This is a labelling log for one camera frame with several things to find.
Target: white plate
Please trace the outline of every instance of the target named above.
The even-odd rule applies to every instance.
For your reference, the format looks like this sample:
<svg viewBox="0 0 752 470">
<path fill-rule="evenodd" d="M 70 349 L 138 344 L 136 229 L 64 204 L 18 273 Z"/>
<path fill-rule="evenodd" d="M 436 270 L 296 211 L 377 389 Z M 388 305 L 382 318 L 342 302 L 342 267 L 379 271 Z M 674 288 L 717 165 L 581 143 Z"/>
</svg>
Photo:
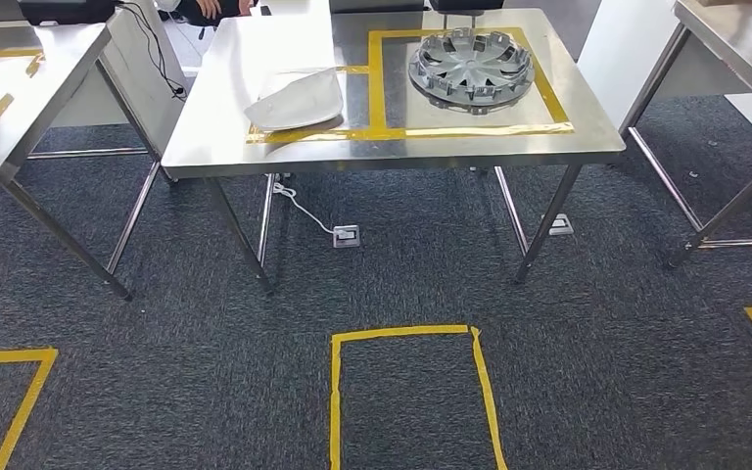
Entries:
<svg viewBox="0 0 752 470">
<path fill-rule="evenodd" d="M 288 83 L 244 110 L 263 131 L 318 124 L 342 113 L 344 99 L 335 69 L 322 70 Z"/>
</svg>

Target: metal frame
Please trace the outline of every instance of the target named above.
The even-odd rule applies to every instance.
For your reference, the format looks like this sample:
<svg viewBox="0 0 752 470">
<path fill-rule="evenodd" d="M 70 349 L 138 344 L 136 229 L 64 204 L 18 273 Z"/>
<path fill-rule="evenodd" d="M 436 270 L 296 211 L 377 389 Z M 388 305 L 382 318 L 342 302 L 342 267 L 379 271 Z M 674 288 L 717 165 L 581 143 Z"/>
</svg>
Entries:
<svg viewBox="0 0 752 470">
<path fill-rule="evenodd" d="M 115 294 L 120 296 L 125 301 L 131 301 L 131 293 L 115 277 L 115 272 L 117 271 L 117 266 L 119 264 L 119 260 L 122 258 L 123 252 L 125 251 L 125 247 L 128 244 L 128 240 L 130 239 L 134 227 L 136 226 L 139 214 L 142 211 L 143 206 L 145 205 L 146 199 L 148 198 L 148 194 L 151 191 L 152 186 L 154 185 L 154 180 L 157 176 L 157 173 L 162 168 L 160 163 L 162 157 L 161 154 L 157 151 L 154 143 L 149 140 L 148 135 L 143 129 L 142 123 L 133 112 L 128 101 L 120 92 L 117 84 L 114 82 L 113 77 L 102 63 L 102 59 L 98 59 L 95 62 L 95 65 L 99 70 L 100 75 L 102 75 L 102 77 L 105 79 L 108 88 L 114 95 L 117 104 L 122 109 L 122 112 L 125 114 L 128 122 L 131 124 L 131 126 L 134 127 L 134 130 L 140 137 L 140 140 L 143 142 L 144 147 L 35 153 L 28 155 L 27 158 L 29 160 L 49 160 L 62 158 L 98 158 L 106 156 L 139 155 L 149 155 L 152 158 L 153 162 L 151 168 L 146 175 L 145 182 L 143 183 L 142 188 L 137 195 L 137 199 L 134 202 L 134 206 L 131 209 L 130 214 L 128 215 L 128 219 L 125 222 L 124 227 L 122 228 L 122 233 L 117 240 L 117 245 L 111 254 L 111 258 L 108 261 L 108 264 L 106 266 L 100 264 L 100 262 L 97 261 L 82 245 L 80 245 L 79 242 L 77 242 L 50 213 L 44 210 L 41 205 L 33 200 L 32 197 L 22 187 L 22 185 L 19 184 L 19 182 L 14 178 L 0 178 L 0 187 L 4 188 L 14 199 L 16 199 L 17 202 L 19 202 L 19 204 L 23 208 L 30 212 L 30 214 L 34 218 L 39 220 L 45 227 L 47 227 L 48 230 L 50 230 L 51 233 L 53 233 L 53 235 L 56 236 L 56 238 L 58 238 L 63 245 L 71 250 L 77 258 L 81 259 L 82 262 L 84 262 L 90 268 L 90 270 L 94 272 L 94 274 L 105 281 L 105 283 L 109 285 L 109 287 L 112 291 L 114 291 Z M 169 182 L 172 181 L 167 177 L 165 171 L 164 176 Z"/>
<path fill-rule="evenodd" d="M 566 202 L 567 196 L 569 196 L 572 187 L 575 185 L 575 181 L 578 179 L 582 167 L 583 166 L 580 164 L 570 164 L 566 167 L 566 171 L 558 184 L 558 188 L 555 191 L 551 202 L 549 203 L 549 207 L 546 209 L 546 213 L 543 215 L 543 219 L 540 221 L 540 227 L 538 227 L 538 232 L 535 234 L 535 238 L 531 244 L 526 237 L 526 232 L 523 229 L 520 215 L 517 213 L 517 208 L 514 206 L 514 199 L 509 190 L 503 168 L 501 166 L 494 167 L 494 173 L 497 176 L 500 191 L 503 195 L 503 202 L 508 209 L 509 216 L 511 217 L 512 228 L 514 229 L 520 252 L 523 255 L 523 260 L 520 262 L 520 266 L 518 267 L 517 274 L 514 278 L 514 281 L 517 284 L 522 284 L 526 281 L 526 276 L 529 274 L 529 270 L 532 268 L 535 259 L 541 252 L 543 242 L 545 242 L 546 238 L 549 236 L 549 229 L 552 228 L 552 222 L 554 222 L 555 218 L 563 208 L 563 204 Z M 223 191 L 223 187 L 220 185 L 220 178 L 204 178 L 211 193 L 211 200 L 214 209 L 220 213 L 223 220 L 226 222 L 229 231 L 235 236 L 238 246 L 244 255 L 244 259 L 249 264 L 250 269 L 255 274 L 260 286 L 267 295 L 272 295 L 274 289 L 269 282 L 266 272 L 263 270 L 263 263 L 266 258 L 266 238 L 269 233 L 269 216 L 272 210 L 273 188 L 278 177 L 279 175 L 276 173 L 269 173 L 266 176 L 266 193 L 264 195 L 261 212 L 257 253 L 253 251 L 249 238 L 241 228 L 240 222 L 235 215 L 235 211 L 232 209 L 229 199 Z"/>
<path fill-rule="evenodd" d="M 681 246 L 681 249 L 672 254 L 668 260 L 669 267 L 678 267 L 697 249 L 718 249 L 718 248 L 736 248 L 752 247 L 752 239 L 743 240 L 710 240 L 710 236 L 722 226 L 732 215 L 742 211 L 748 202 L 752 199 L 752 180 L 730 200 L 720 211 L 716 213 L 707 223 L 696 215 L 696 212 L 690 206 L 690 203 L 684 198 L 682 192 L 674 183 L 673 178 L 667 173 L 661 162 L 656 158 L 650 146 L 644 141 L 638 129 L 635 126 L 646 111 L 667 73 L 670 71 L 679 53 L 682 51 L 684 44 L 689 39 L 691 33 L 687 27 L 680 23 L 674 31 L 673 36 L 668 42 L 662 57 L 659 59 L 653 73 L 647 78 L 638 98 L 633 103 L 627 118 L 622 123 L 619 131 L 625 140 L 632 137 L 638 145 L 644 157 L 653 167 L 659 179 L 664 184 L 670 196 L 679 205 L 681 213 L 687 218 L 694 234 L 687 238 Z"/>
</svg>

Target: table leg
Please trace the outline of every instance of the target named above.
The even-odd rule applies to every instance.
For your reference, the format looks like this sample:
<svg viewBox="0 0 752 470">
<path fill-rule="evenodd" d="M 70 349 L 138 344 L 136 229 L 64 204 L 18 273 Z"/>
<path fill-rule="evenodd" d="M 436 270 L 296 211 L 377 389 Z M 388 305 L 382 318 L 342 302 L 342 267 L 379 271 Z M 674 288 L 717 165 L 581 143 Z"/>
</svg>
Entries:
<svg viewBox="0 0 752 470">
<path fill-rule="evenodd" d="M 720 227 L 729 217 L 741 211 L 745 205 L 752 199 L 752 180 L 745 186 L 742 191 L 739 192 L 730 202 L 725 205 L 721 211 L 717 212 L 708 223 L 706 223 L 701 230 L 695 235 L 690 237 L 681 250 L 673 254 L 668 259 L 668 266 L 677 267 L 682 264 L 694 250 L 700 247 L 700 245 L 713 234 L 716 229 Z"/>
<path fill-rule="evenodd" d="M 102 75 L 102 78 L 105 80 L 105 83 L 108 85 L 108 88 L 111 90 L 111 94 L 114 95 L 114 99 L 117 101 L 117 105 L 119 106 L 119 108 L 122 109 L 122 113 L 125 115 L 125 118 L 128 120 L 128 123 L 130 123 L 131 126 L 134 128 L 134 131 L 137 133 L 137 137 L 139 137 L 140 141 L 143 143 L 143 147 L 145 147 L 146 151 L 148 152 L 148 155 L 151 156 L 151 159 L 154 162 L 159 163 L 163 159 L 162 154 L 160 154 L 160 152 L 157 151 L 157 146 L 149 138 L 148 134 L 143 128 L 142 122 L 140 122 L 140 119 L 134 113 L 133 109 L 131 108 L 131 105 L 128 103 L 128 100 L 125 99 L 125 96 L 119 90 L 119 87 L 117 87 L 117 84 L 114 82 L 114 78 L 111 76 L 111 73 L 105 67 L 105 64 L 102 63 L 101 58 L 98 61 L 96 61 L 96 68 L 97 70 L 99 70 L 99 74 Z M 169 184 L 176 182 L 174 179 L 168 176 L 168 173 L 165 172 L 164 168 L 163 168 L 162 173 L 166 182 L 168 182 Z"/>
<path fill-rule="evenodd" d="M 125 301 L 131 301 L 131 294 L 128 292 L 127 289 L 125 289 L 125 286 L 123 286 L 110 272 L 105 270 L 104 267 L 102 267 L 102 264 L 99 263 L 93 256 L 91 256 L 88 251 L 79 245 L 79 242 L 77 242 L 65 228 L 59 224 L 59 222 L 53 218 L 52 215 L 47 213 L 44 209 L 39 206 L 38 203 L 36 203 L 32 197 L 25 191 L 25 189 L 22 187 L 21 184 L 19 184 L 17 181 L 9 181 L 7 183 L 4 183 L 1 185 L 1 187 L 4 188 L 5 191 L 10 193 L 13 198 L 16 199 L 16 201 L 19 202 L 19 204 L 22 205 L 30 214 L 36 218 L 36 220 L 40 221 L 44 226 L 48 228 L 53 234 L 56 236 L 56 238 L 59 239 L 60 242 L 62 242 L 63 245 L 65 245 L 69 250 L 71 250 L 77 258 L 81 259 L 82 262 L 87 264 L 87 266 L 96 274 L 99 276 L 103 281 L 107 282 L 111 286 L 111 290 L 114 291 L 115 294 L 123 298 Z"/>
<path fill-rule="evenodd" d="M 266 260 L 266 236 L 269 233 L 269 213 L 272 209 L 272 188 L 275 186 L 277 174 L 266 176 L 266 194 L 263 197 L 263 215 L 260 218 L 260 236 L 258 237 L 258 262 L 263 267 Z"/>
<path fill-rule="evenodd" d="M 579 164 L 570 164 L 566 167 L 566 171 L 563 173 L 558 189 L 555 191 L 555 195 L 549 203 L 549 208 L 546 210 L 546 214 L 543 215 L 543 220 L 540 221 L 538 233 L 529 245 L 529 250 L 523 257 L 523 261 L 520 263 L 520 268 L 517 270 L 517 275 L 514 280 L 518 284 L 526 280 L 526 275 L 529 274 L 529 269 L 532 267 L 532 263 L 535 261 L 535 258 L 538 257 L 543 242 L 546 241 L 546 237 L 549 236 L 549 229 L 552 228 L 552 223 L 555 221 L 555 217 L 557 217 L 561 208 L 563 208 L 563 203 L 566 201 L 566 197 L 572 190 L 572 186 L 575 185 L 575 180 L 578 179 L 578 174 L 580 172 L 581 166 Z"/>
<path fill-rule="evenodd" d="M 520 221 L 520 215 L 517 213 L 517 208 L 514 206 L 514 198 L 511 196 L 511 191 L 508 189 L 508 181 L 505 179 L 505 173 L 501 166 L 494 167 L 494 173 L 497 175 L 497 182 L 500 184 L 500 190 L 503 192 L 503 202 L 508 209 L 508 215 L 511 218 L 511 228 L 514 229 L 514 235 L 517 237 L 517 245 L 520 246 L 521 255 L 525 256 L 529 251 L 529 240 L 526 238 L 526 232 L 523 230 L 523 223 Z"/>
<path fill-rule="evenodd" d="M 119 259 L 122 258 L 122 252 L 125 251 L 125 247 L 128 245 L 128 239 L 131 238 L 131 233 L 134 231 L 134 226 L 137 224 L 140 212 L 143 206 L 145 206 L 145 200 L 148 198 L 148 193 L 151 191 L 151 187 L 154 185 L 154 178 L 157 176 L 157 172 L 160 170 L 160 163 L 154 162 L 151 164 L 151 169 L 148 171 L 148 175 L 145 177 L 143 187 L 140 189 L 140 194 L 137 196 L 137 200 L 134 203 L 131 214 L 128 216 L 128 220 L 125 222 L 125 226 L 122 228 L 122 235 L 119 236 L 117 246 L 114 248 L 114 252 L 111 253 L 111 260 L 108 261 L 108 272 L 114 274 L 119 264 Z"/>
<path fill-rule="evenodd" d="M 263 290 L 267 295 L 272 294 L 272 285 L 269 283 L 269 279 L 266 277 L 266 273 L 263 271 L 263 266 L 260 265 L 255 252 L 252 250 L 249 238 L 247 238 L 244 231 L 241 229 L 238 218 L 235 216 L 235 211 L 232 210 L 232 205 L 229 204 L 229 199 L 226 198 L 226 193 L 223 192 L 223 187 L 220 186 L 220 182 L 217 178 L 205 178 L 206 185 L 209 187 L 211 193 L 211 201 L 214 204 L 214 208 L 220 212 L 223 219 L 226 221 L 226 225 L 229 230 L 235 235 L 238 241 L 238 246 L 243 252 L 244 259 L 249 264 L 249 268 L 255 273 Z"/>
<path fill-rule="evenodd" d="M 673 36 L 671 36 L 667 46 L 665 46 L 661 58 L 659 58 L 654 66 L 647 81 L 644 82 L 644 86 L 641 87 L 641 91 L 638 93 L 638 97 L 635 98 L 635 102 L 633 102 L 633 105 L 630 107 L 630 111 L 624 118 L 624 122 L 622 122 L 621 126 L 618 128 L 619 133 L 625 140 L 628 137 L 628 129 L 630 127 L 635 127 L 635 125 L 638 124 L 638 120 L 641 119 L 641 115 L 644 114 L 647 106 L 650 105 L 650 102 L 656 96 L 656 92 L 664 82 L 667 73 L 670 71 L 670 68 L 673 66 L 673 63 L 679 56 L 679 52 L 682 51 L 684 44 L 687 43 L 689 37 L 690 30 L 684 27 L 684 24 L 680 23 L 676 26 L 676 30 L 673 32 Z"/>
</svg>

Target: gray carpet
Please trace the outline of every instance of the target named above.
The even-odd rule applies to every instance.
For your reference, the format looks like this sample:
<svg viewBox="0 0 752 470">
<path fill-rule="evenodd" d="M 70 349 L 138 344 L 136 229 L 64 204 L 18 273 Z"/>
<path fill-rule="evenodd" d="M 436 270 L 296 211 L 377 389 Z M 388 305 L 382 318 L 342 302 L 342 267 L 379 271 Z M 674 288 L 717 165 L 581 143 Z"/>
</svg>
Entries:
<svg viewBox="0 0 752 470">
<path fill-rule="evenodd" d="M 723 99 L 668 101 L 641 131 L 707 216 L 752 176 Z M 131 135 L 59 131 L 47 148 Z M 462 323 L 483 350 L 510 468 L 752 468 L 752 250 L 664 255 L 688 226 L 636 148 L 586 168 L 523 286 L 494 179 L 463 169 L 297 174 L 330 240 L 276 198 L 265 298 L 205 188 L 158 180 L 119 302 L 0 191 L 0 349 L 60 350 L 10 468 L 327 468 L 332 333 Z M 106 257 L 148 162 L 34 162 L 27 189 Z M 561 168 L 511 168 L 530 232 Z M 227 184 L 257 237 L 263 180 Z M 752 213 L 727 227 L 752 235 Z M 470 342 L 344 346 L 343 468 L 494 468 Z M 24 366 L 0 366 L 0 436 Z"/>
</svg>

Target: black object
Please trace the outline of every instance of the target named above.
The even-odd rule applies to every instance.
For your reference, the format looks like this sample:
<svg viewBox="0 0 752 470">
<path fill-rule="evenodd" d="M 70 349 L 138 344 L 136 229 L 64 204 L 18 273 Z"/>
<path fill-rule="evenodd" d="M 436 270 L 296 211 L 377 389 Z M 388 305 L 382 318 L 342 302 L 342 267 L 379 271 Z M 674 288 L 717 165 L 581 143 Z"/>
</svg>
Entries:
<svg viewBox="0 0 752 470">
<path fill-rule="evenodd" d="M 503 8 L 503 0 L 431 0 L 431 6 L 438 12 L 498 10 Z"/>
<path fill-rule="evenodd" d="M 177 5 L 177 13 L 185 17 L 188 24 L 192 26 L 208 27 L 220 25 L 220 20 L 224 18 L 239 17 L 241 11 L 238 9 L 238 0 L 217 0 L 220 3 L 220 14 L 213 19 L 203 16 L 200 5 L 197 0 L 180 0 Z"/>
<path fill-rule="evenodd" d="M 104 23 L 114 14 L 114 0 L 18 0 L 30 24 Z"/>
</svg>

